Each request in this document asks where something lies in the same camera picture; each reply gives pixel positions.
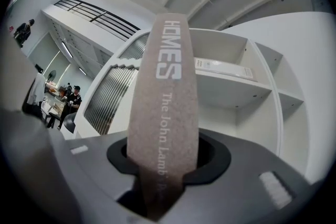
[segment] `book lying on shelf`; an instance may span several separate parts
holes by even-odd
[[[195,69],[257,81],[253,76],[253,70],[251,68],[242,67],[228,62],[195,57]]]

